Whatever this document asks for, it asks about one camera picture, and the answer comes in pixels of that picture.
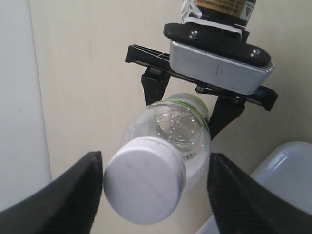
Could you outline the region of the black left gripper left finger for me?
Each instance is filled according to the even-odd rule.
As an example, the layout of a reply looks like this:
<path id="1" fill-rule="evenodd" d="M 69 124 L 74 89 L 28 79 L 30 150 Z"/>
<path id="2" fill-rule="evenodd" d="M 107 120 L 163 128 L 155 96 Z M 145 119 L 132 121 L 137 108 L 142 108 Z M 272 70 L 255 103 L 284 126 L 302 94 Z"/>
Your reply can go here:
<path id="1" fill-rule="evenodd" d="M 45 188 L 0 213 L 2 234 L 88 234 L 102 195 L 102 155 L 89 152 Z"/>

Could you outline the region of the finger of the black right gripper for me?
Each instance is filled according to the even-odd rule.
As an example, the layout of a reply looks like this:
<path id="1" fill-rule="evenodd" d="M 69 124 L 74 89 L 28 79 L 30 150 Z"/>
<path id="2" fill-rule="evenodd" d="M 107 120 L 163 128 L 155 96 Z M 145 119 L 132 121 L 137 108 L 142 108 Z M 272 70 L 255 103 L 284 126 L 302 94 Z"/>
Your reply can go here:
<path id="1" fill-rule="evenodd" d="M 213 140 L 226 126 L 238 118 L 245 110 L 245 100 L 218 97 L 210 117 L 208 127 Z"/>
<path id="2" fill-rule="evenodd" d="M 151 105 L 163 99 L 170 80 L 167 72 L 147 67 L 141 76 L 146 105 Z"/>

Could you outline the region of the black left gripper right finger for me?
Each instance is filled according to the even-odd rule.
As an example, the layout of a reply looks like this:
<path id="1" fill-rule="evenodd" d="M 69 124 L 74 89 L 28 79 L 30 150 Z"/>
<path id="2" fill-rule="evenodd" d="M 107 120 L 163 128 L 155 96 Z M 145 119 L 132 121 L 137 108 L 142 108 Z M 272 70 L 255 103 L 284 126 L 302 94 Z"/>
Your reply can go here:
<path id="1" fill-rule="evenodd" d="M 312 216 L 274 195 L 220 153 L 209 158 L 207 192 L 221 234 L 310 234 Z"/>

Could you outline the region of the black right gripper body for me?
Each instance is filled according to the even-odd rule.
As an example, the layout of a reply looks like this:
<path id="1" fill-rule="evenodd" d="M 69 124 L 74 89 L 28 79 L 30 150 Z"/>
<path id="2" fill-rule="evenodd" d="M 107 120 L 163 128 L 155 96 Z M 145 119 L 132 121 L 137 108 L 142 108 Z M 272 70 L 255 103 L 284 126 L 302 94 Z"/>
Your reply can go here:
<path id="1" fill-rule="evenodd" d="M 135 63 L 144 67 L 152 67 L 160 71 L 167 72 L 170 76 L 179 78 L 183 81 L 196 85 L 196 91 L 200 94 L 214 95 L 218 97 L 226 97 L 233 100 L 244 99 L 247 102 L 262 106 L 265 110 L 270 111 L 277 98 L 276 91 L 264 86 L 260 86 L 251 95 L 243 95 L 235 93 L 223 88 L 214 87 L 213 85 L 195 80 L 186 75 L 173 71 L 169 65 L 169 54 L 145 48 L 139 45 L 130 45 L 128 47 L 125 61 L 127 63 Z"/>

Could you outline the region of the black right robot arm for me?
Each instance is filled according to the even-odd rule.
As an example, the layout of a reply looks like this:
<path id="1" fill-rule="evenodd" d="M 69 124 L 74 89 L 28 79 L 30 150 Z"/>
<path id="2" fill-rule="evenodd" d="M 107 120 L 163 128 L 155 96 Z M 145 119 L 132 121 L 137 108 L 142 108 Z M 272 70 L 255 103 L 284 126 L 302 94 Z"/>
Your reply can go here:
<path id="1" fill-rule="evenodd" d="M 217 96 L 208 126 L 216 137 L 250 102 L 270 111 L 278 94 L 263 86 L 275 68 L 267 51 L 247 43 L 254 0 L 185 0 L 181 22 L 163 33 L 169 53 L 130 45 L 127 63 L 146 68 L 141 82 L 146 104 L 163 98 L 171 77 L 193 83 L 200 94 Z"/>

